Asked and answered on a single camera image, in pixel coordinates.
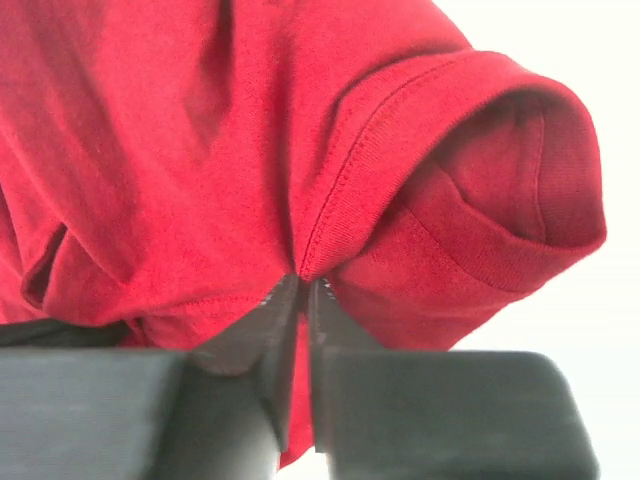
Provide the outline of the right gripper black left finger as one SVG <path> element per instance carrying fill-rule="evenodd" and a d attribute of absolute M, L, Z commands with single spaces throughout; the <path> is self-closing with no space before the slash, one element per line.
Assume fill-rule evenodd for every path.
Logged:
<path fill-rule="evenodd" d="M 1 330 L 5 479 L 271 479 L 288 443 L 298 280 L 198 348 L 120 349 L 125 327 Z"/>

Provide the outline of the red t-shirt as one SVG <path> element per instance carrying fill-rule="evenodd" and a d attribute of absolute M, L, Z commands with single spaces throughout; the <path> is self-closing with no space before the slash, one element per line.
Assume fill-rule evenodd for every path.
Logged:
<path fill-rule="evenodd" d="M 429 1 L 1 5 L 1 330 L 189 352 L 295 277 L 278 469 L 320 452 L 316 281 L 453 352 L 605 238 L 586 107 Z"/>

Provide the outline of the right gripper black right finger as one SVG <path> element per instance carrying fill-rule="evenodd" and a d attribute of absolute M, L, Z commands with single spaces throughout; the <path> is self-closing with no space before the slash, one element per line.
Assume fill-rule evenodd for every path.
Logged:
<path fill-rule="evenodd" d="M 379 344 L 316 281 L 309 298 L 316 448 L 333 479 L 596 479 L 570 387 L 546 356 Z"/>

